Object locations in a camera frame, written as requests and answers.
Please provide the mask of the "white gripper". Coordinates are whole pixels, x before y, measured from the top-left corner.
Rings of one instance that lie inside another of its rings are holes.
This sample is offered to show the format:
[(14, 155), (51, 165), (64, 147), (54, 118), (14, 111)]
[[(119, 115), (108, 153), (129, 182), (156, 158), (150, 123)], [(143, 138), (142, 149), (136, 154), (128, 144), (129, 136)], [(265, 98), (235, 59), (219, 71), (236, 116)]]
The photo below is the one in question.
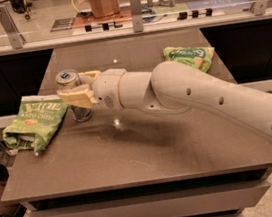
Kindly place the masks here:
[(57, 95), (70, 106), (91, 109), (94, 104), (99, 102), (99, 106), (103, 109), (122, 110), (123, 107), (119, 99), (119, 83), (125, 73), (125, 69), (113, 68), (104, 72), (97, 70), (79, 73), (80, 84), (92, 83), (93, 91), (84, 88), (84, 90), (71, 90), (70, 92), (58, 91)]

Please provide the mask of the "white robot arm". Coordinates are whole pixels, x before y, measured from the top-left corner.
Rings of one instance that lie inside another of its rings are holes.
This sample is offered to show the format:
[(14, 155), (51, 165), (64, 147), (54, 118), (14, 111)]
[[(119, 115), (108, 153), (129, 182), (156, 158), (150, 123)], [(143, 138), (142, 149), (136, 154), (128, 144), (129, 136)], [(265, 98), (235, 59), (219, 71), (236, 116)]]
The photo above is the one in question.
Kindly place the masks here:
[(272, 93), (226, 82), (184, 63), (169, 61), (151, 72), (90, 71), (57, 92), (68, 105), (91, 109), (138, 109), (153, 115), (180, 115), (199, 108), (220, 115), (272, 143)]

